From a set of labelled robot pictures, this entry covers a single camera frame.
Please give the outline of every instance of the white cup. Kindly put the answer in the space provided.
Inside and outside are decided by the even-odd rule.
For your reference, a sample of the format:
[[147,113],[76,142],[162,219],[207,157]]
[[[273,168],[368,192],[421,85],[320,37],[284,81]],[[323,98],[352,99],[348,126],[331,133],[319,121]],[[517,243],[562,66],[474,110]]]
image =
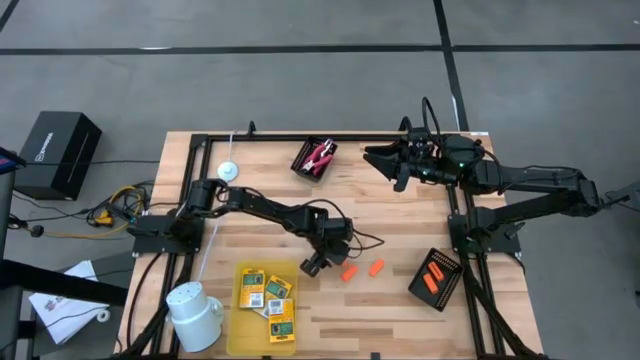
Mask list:
[[166,300],[171,322],[186,352],[202,351],[218,340],[224,308],[220,300],[205,295],[200,282],[178,286]]

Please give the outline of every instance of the red pliers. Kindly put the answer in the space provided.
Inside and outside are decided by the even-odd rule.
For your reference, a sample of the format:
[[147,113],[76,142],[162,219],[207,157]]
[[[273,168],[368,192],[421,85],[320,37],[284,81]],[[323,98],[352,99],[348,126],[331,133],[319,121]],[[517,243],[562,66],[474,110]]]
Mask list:
[[318,145],[311,155],[307,157],[304,161],[304,165],[302,165],[302,170],[304,171],[312,171],[314,176],[318,176],[322,168],[329,164],[333,159],[332,154],[327,154],[329,150],[331,150],[331,145],[333,145],[333,140],[327,139],[324,143]]

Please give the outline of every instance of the black tray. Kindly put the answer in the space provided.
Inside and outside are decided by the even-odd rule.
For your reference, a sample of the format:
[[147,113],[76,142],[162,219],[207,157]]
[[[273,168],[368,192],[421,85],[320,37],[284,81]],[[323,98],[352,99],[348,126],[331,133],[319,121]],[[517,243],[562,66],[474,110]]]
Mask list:
[[[438,285],[438,292],[436,294],[432,294],[427,289],[427,285],[425,285],[422,276],[429,272],[427,268],[427,264],[430,262],[435,262],[438,264],[440,271],[444,275],[444,280],[436,281]],[[448,256],[441,253],[440,251],[432,248],[427,254],[427,257],[420,265],[420,269],[413,277],[411,284],[409,284],[409,291],[415,295],[418,299],[426,302],[427,304],[433,306],[436,310],[442,312],[444,307],[447,306],[447,302],[453,293],[453,289],[455,289],[458,280],[462,276],[462,266],[460,266],[455,261],[451,260]]]
[[[320,173],[318,174],[318,176],[314,176],[313,172],[307,172],[307,171],[301,170],[301,168],[304,165],[304,161],[307,159],[307,157],[309,157],[309,155],[311,155],[313,150],[316,147],[323,144],[325,141],[327,141],[327,139],[321,139],[315,136],[309,136],[307,141],[305,141],[304,144],[302,145],[302,149],[300,149],[300,152],[298,152],[298,156],[296,156],[296,159],[293,161],[293,164],[291,164],[291,170],[295,171],[296,174],[302,176],[305,179],[309,179],[313,182],[319,182],[320,179],[322,179],[322,175],[324,175],[324,173],[327,171],[327,168],[331,165],[331,162],[333,162],[333,160],[331,160],[331,162],[329,162],[327,165],[325,165],[322,168],[322,170],[320,170]],[[329,149],[329,154],[335,156],[336,150],[338,150],[338,145],[334,142],[331,144],[331,148]]]

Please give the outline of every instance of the yellow plastic bin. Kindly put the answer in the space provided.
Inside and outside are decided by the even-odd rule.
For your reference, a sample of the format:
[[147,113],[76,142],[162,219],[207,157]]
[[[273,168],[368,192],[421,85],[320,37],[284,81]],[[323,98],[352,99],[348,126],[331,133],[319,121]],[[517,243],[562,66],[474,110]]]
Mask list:
[[253,309],[241,309],[238,306],[242,269],[262,269],[267,281],[271,275],[293,285],[289,298],[294,303],[294,323],[297,325],[298,308],[298,264],[291,261],[248,260],[236,264],[233,276],[233,298],[231,303],[231,321],[227,335],[227,353],[233,356],[291,356],[296,352],[296,342],[270,343],[269,321]]

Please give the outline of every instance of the white paper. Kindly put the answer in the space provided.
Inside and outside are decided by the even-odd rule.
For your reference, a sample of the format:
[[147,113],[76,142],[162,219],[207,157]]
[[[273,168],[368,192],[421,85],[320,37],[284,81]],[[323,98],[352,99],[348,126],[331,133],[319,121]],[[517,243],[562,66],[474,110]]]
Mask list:
[[[87,280],[98,281],[96,273],[93,270],[93,265],[91,265],[91,261],[89,260],[80,262],[78,265],[67,270],[65,274],[86,278]],[[31,295],[29,300],[31,301],[33,308],[36,309],[40,319],[42,319],[42,322],[47,326],[47,330],[49,330],[49,334],[51,334],[51,337],[56,344],[65,343],[75,335],[75,333],[87,325],[89,321],[94,319],[102,309],[106,309],[109,306],[106,304],[73,300],[67,299],[63,296],[40,293]],[[53,324],[62,317],[78,315],[84,312],[87,313],[80,316],[62,319]]]

